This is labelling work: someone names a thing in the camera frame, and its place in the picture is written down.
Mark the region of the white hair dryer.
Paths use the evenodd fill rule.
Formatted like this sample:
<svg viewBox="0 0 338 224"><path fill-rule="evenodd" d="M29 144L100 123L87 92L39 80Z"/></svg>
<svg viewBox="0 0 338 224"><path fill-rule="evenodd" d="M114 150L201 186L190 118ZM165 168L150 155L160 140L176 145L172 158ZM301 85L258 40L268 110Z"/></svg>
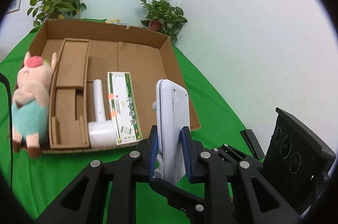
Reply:
<svg viewBox="0 0 338 224"><path fill-rule="evenodd" d="M93 81L93 106L95 121L88 123L90 147L116 147L117 136L114 122L106 119L102 81L100 79Z"/></svg>

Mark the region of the green white medicine box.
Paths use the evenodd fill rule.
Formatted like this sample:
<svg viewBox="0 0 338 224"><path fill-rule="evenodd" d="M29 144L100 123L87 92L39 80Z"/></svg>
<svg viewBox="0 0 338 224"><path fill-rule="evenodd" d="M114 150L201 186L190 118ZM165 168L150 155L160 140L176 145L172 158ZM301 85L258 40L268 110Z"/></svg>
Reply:
<svg viewBox="0 0 338 224"><path fill-rule="evenodd" d="M108 72L107 93L109 117L114 122L119 146L143 139L129 72Z"/></svg>

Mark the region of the white scale device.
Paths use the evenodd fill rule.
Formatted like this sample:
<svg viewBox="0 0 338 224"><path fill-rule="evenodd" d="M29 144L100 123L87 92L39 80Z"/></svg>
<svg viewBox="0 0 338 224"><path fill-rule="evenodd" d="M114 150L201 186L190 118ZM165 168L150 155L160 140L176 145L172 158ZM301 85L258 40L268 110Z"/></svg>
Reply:
<svg viewBox="0 0 338 224"><path fill-rule="evenodd" d="M190 127L188 93L173 81L161 79L152 107L156 112L159 164L154 177L176 185L186 174L180 133L183 127Z"/></svg>

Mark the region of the narrow brown cardboard tray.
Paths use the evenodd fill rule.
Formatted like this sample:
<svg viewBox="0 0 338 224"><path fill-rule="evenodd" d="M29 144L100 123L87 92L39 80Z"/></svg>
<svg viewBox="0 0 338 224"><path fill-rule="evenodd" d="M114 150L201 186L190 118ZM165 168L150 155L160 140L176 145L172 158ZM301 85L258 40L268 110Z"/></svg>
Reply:
<svg viewBox="0 0 338 224"><path fill-rule="evenodd" d="M89 40L64 39L50 89L51 150L89 148L86 110L88 61Z"/></svg>

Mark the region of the black flat phone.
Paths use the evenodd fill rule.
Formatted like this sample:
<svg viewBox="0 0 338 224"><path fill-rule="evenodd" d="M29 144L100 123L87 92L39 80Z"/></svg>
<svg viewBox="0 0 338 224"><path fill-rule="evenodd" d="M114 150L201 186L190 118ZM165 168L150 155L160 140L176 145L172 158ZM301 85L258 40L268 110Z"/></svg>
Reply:
<svg viewBox="0 0 338 224"><path fill-rule="evenodd" d="M261 160L265 157L265 154L259 144L256 135L254 134L252 129L244 129L240 131L241 136L243 137L246 145L249 147L250 152L253 157Z"/></svg>

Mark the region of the green table cloth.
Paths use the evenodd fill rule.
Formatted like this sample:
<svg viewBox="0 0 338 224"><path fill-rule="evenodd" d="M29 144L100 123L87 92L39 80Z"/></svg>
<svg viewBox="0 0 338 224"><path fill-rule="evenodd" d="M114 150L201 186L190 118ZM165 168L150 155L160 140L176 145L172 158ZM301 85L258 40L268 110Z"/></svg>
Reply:
<svg viewBox="0 0 338 224"><path fill-rule="evenodd" d="M1 72L15 86L26 52L20 41L1 61ZM249 153L240 131L244 125L200 71L174 47L185 88L190 98L192 137L207 148L229 144ZM37 218L52 200L94 159L116 160L128 148L75 154L43 154L31 159L26 151L10 152L7 93L1 89L1 172L12 182L14 195L32 218Z"/></svg>

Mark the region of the large open cardboard box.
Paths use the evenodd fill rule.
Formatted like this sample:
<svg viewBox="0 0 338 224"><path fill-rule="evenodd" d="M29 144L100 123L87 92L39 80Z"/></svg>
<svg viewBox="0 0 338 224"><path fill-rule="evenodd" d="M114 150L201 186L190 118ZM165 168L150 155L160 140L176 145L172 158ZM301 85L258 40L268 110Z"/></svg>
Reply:
<svg viewBox="0 0 338 224"><path fill-rule="evenodd" d="M94 121L93 81L100 79L104 99L108 100L107 73L129 72L135 97L136 110L143 137L148 137L156 124L152 103L156 99L156 83L169 79L184 87L185 81L174 48L163 34L140 27L108 24L84 19L56 20L44 22L39 29L32 30L23 40L23 51L33 56L51 60L64 39L89 40L86 110L88 123ZM49 137L42 145L43 154L75 154L92 152L93 148L78 150L51 150Z"/></svg>

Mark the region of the pink pig plush toy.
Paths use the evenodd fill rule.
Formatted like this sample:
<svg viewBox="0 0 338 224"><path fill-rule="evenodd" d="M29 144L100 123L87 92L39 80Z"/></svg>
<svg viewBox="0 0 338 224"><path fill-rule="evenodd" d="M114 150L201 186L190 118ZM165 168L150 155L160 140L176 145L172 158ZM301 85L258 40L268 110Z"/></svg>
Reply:
<svg viewBox="0 0 338 224"><path fill-rule="evenodd" d="M56 52L51 62L27 52L17 74L11 106L13 151L25 145L33 159L41 155L40 145L48 140L50 87L56 65Z"/></svg>

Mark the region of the right potted green plant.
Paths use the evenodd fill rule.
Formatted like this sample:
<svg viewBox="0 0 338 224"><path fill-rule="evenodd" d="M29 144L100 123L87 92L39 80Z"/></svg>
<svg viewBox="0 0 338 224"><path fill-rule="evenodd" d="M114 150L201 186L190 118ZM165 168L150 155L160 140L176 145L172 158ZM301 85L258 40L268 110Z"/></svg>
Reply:
<svg viewBox="0 0 338 224"><path fill-rule="evenodd" d="M169 0L139 0L147 15L140 22L150 31L168 36L172 44L176 44L178 34L188 22L184 11L173 6Z"/></svg>

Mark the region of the potted green plant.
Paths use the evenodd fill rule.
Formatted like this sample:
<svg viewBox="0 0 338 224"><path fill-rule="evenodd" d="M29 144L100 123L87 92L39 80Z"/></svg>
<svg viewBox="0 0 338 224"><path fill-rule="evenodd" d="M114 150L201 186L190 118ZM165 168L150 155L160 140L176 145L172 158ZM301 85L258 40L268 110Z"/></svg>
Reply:
<svg viewBox="0 0 338 224"><path fill-rule="evenodd" d="M176 44L178 34L188 22L184 11L173 6L169 0L139 0L147 15L140 22L150 31L168 36L172 44Z"/></svg>
<svg viewBox="0 0 338 224"><path fill-rule="evenodd" d="M27 16L33 18L33 27L40 27L47 19L79 18L87 6L83 0L30 0Z"/></svg>

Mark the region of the left potted green plant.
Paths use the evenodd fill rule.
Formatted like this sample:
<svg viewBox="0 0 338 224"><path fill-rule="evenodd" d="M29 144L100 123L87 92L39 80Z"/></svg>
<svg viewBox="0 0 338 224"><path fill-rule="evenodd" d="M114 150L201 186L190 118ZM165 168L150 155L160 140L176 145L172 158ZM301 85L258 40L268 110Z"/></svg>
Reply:
<svg viewBox="0 0 338 224"><path fill-rule="evenodd" d="M47 19L79 18L87 6L83 0L30 0L27 16L33 18L33 27L40 27Z"/></svg>

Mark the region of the framed certificates on wall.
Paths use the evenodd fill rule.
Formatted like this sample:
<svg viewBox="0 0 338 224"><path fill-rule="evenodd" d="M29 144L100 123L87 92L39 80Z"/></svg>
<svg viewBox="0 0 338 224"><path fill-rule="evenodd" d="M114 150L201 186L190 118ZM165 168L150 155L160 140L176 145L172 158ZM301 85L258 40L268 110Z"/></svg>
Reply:
<svg viewBox="0 0 338 224"><path fill-rule="evenodd" d="M6 14L14 13L19 11L21 6L21 0L12 0Z"/></svg>

